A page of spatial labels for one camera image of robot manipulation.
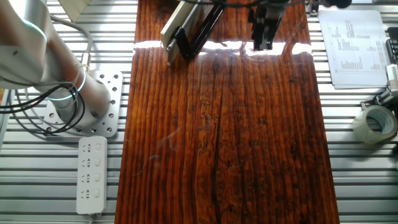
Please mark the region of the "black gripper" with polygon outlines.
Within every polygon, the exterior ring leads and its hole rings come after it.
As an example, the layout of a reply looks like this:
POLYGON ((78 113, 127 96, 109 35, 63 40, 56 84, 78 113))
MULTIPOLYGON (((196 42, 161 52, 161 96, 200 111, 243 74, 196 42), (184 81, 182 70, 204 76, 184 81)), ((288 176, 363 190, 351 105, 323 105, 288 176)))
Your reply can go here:
POLYGON ((266 0, 256 4, 252 25, 254 50, 260 50, 264 33, 264 48, 272 50, 275 24, 282 18, 290 0, 266 0))

